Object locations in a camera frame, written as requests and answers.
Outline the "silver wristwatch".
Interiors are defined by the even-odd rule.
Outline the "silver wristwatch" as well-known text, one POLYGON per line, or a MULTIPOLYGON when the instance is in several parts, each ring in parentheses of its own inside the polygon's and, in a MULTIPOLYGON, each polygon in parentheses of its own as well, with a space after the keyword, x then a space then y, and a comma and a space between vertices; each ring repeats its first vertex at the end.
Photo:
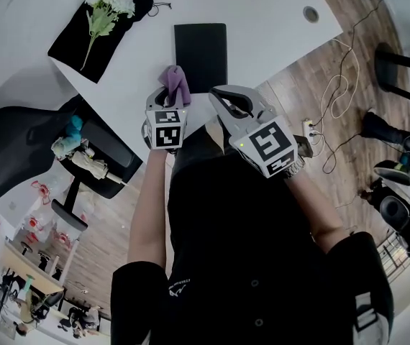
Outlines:
POLYGON ((296 174, 298 174, 301 170, 303 170, 305 167, 305 162, 302 157, 299 157, 295 162, 293 162, 290 166, 288 166, 284 171, 283 171, 283 178, 284 179, 290 179, 296 174))

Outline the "person's black shirt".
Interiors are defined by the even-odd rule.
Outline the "person's black shirt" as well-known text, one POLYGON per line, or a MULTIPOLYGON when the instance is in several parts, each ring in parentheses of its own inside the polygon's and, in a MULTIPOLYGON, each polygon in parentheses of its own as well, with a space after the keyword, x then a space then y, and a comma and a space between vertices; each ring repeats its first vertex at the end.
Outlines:
POLYGON ((325 253, 282 175, 239 155, 174 166, 167 268, 111 284, 111 345, 388 345, 393 297, 372 236, 325 253))

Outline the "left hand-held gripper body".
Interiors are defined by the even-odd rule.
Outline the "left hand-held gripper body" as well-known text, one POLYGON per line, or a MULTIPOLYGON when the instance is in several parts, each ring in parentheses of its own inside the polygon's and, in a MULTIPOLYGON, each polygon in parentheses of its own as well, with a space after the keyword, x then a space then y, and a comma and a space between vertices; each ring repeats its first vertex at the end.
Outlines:
POLYGON ((187 125, 186 109, 147 110, 142 137, 151 150, 173 151, 183 145, 187 125))

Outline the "beige folded umbrella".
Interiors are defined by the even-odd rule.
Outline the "beige folded umbrella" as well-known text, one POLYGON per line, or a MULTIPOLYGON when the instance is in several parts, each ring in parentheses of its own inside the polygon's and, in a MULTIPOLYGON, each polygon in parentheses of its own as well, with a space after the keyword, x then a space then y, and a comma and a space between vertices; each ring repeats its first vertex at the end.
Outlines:
POLYGON ((121 178, 109 172, 109 168, 104 161, 94 160, 85 152, 75 151, 70 160, 78 167, 89 171, 97 180, 107 178, 120 185, 126 185, 121 178))

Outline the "person's dark trousers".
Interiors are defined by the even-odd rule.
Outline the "person's dark trousers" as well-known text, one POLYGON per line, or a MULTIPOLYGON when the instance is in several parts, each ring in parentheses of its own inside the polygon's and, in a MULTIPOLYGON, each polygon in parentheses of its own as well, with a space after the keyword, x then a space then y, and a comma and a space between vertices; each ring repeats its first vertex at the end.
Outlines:
POLYGON ((215 116, 197 129, 183 142, 175 155, 175 166, 191 165, 196 162, 227 156, 235 153, 229 143, 230 133, 222 120, 215 116))

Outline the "person's right forearm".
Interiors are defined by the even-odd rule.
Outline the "person's right forearm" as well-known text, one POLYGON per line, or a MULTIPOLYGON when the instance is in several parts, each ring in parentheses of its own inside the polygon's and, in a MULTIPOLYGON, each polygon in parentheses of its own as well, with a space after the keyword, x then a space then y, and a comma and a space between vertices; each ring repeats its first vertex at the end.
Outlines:
POLYGON ((286 179, 286 185, 309 221, 314 241, 325 253, 348 237, 336 208, 304 170, 286 179))

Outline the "light wooden side table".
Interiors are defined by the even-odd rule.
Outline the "light wooden side table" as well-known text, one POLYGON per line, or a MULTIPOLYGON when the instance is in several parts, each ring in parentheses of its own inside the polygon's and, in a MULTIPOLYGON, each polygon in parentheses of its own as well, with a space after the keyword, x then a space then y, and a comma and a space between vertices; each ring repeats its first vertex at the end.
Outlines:
POLYGON ((32 277, 32 286, 43 294, 62 292, 64 287, 54 278, 33 265, 24 255, 16 250, 10 243, 6 242, 0 259, 3 268, 9 268, 23 280, 32 277))

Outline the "purple cloth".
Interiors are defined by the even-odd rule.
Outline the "purple cloth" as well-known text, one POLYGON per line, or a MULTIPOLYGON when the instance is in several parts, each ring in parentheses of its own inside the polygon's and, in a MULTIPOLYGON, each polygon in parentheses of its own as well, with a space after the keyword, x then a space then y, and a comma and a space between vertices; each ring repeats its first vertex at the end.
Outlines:
POLYGON ((168 89, 168 105, 176 102, 177 92, 180 91, 183 104, 191 103, 191 93, 186 80, 186 75, 179 65, 168 66, 158 77, 158 81, 168 89))

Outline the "black drawstring pouch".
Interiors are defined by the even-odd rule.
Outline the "black drawstring pouch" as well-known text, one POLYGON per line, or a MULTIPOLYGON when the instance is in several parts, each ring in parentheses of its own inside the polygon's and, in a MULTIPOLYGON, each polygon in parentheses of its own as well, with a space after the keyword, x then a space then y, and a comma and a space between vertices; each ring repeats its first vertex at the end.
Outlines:
POLYGON ((83 70, 80 68, 90 42, 86 11, 92 12, 92 8, 85 3, 85 0, 48 50, 48 56, 74 69, 91 82, 98 83, 126 33, 143 18, 155 17, 160 7, 172 7, 170 2, 163 1, 134 0, 134 2, 133 18, 128 19, 125 15, 120 15, 110 35, 95 40, 83 70))

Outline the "clear plastic bag red print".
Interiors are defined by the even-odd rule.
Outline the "clear plastic bag red print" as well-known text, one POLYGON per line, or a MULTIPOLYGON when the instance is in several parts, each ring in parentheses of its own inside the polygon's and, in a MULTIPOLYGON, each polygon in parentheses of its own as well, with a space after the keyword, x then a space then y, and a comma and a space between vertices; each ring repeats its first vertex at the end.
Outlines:
POLYGON ((83 232, 69 224, 52 209, 52 201, 64 204, 65 192, 69 189, 72 177, 44 176, 30 184, 37 193, 37 201, 24 217, 23 227, 39 242, 54 239, 70 249, 83 232))

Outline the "teal plush toy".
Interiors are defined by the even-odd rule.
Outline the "teal plush toy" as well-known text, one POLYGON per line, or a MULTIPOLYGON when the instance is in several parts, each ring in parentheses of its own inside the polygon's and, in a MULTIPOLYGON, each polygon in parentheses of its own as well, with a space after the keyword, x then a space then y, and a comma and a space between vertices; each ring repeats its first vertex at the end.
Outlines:
POLYGON ((77 115, 72 115, 70 122, 65 127, 65 136, 58 137, 51 146, 55 157, 59 160, 69 156, 74 149, 81 145, 81 130, 83 120, 77 115))

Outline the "round desk grommet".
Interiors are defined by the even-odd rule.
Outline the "round desk grommet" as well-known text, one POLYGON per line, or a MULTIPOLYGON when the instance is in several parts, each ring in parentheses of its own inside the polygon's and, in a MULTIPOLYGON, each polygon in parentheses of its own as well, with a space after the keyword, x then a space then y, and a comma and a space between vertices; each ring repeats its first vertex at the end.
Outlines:
POLYGON ((305 6, 303 9, 304 18, 311 24, 316 24, 319 21, 319 13, 312 6, 305 6))

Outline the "black notebook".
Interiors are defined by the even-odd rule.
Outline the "black notebook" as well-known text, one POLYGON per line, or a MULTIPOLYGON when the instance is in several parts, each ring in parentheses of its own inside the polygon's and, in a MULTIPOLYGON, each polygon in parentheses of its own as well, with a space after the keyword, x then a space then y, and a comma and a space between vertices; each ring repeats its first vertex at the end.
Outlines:
POLYGON ((174 26, 176 65, 185 74, 192 94, 226 85, 227 27, 223 23, 174 26))

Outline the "black office chair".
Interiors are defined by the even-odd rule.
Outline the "black office chair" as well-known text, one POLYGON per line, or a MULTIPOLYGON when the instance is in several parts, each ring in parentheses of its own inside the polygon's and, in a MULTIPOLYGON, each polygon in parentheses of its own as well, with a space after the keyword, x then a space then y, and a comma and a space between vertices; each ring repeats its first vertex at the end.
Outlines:
POLYGON ((82 119, 82 137, 89 142, 96 159, 104 161, 109 172, 122 180, 121 183, 109 178, 98 180, 71 160, 62 162, 74 180, 65 203, 54 200, 51 208, 73 228, 85 231, 87 223, 73 213, 80 185, 111 199, 137 172, 142 160, 80 95, 73 97, 56 111, 21 106, 0 109, 0 197, 52 167, 55 160, 52 144, 70 128, 73 116, 82 119))

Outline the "person's left forearm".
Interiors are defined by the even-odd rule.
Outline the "person's left forearm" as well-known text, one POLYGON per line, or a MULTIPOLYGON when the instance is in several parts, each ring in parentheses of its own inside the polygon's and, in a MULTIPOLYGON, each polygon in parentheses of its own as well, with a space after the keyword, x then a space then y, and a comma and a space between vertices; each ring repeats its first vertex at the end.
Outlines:
POLYGON ((167 218, 165 207, 165 165, 168 153, 149 153, 140 195, 132 217, 127 261, 150 262, 167 268, 167 218))

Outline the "white cardboard box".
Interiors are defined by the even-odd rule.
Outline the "white cardboard box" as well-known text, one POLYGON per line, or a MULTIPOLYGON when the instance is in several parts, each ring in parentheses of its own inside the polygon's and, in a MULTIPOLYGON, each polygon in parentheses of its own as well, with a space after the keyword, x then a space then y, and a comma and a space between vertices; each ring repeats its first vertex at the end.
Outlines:
POLYGON ((24 219, 41 203, 38 189, 30 185, 18 185, 0 197, 0 224, 8 239, 14 240, 24 219))

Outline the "white artificial flower bouquet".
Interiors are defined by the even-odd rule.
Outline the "white artificial flower bouquet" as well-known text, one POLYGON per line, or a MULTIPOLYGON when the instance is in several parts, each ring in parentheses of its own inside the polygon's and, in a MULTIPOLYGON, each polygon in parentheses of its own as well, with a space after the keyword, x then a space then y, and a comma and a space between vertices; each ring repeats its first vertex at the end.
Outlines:
POLYGON ((125 15, 128 19, 135 15, 134 0, 85 0, 85 3, 92 8, 91 13, 86 11, 90 42, 80 70, 85 68, 95 40, 98 37, 109 36, 120 15, 125 15))

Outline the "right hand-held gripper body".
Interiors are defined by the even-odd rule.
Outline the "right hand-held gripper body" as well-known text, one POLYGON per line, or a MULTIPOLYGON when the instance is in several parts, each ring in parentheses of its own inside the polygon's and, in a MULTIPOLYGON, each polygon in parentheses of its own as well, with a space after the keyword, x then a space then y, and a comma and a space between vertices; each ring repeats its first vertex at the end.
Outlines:
POLYGON ((299 146, 282 116, 261 111, 252 123, 229 138, 230 145, 266 178, 283 171, 299 158, 299 146))

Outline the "white power strip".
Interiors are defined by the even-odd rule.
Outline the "white power strip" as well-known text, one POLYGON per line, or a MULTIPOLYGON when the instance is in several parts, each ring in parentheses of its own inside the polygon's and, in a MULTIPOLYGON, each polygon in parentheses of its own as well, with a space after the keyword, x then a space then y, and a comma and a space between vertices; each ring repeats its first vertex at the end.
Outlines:
POLYGON ((310 145, 317 145, 315 137, 319 135, 319 132, 314 128, 314 123, 311 119, 305 119, 302 121, 303 134, 309 141, 310 145))

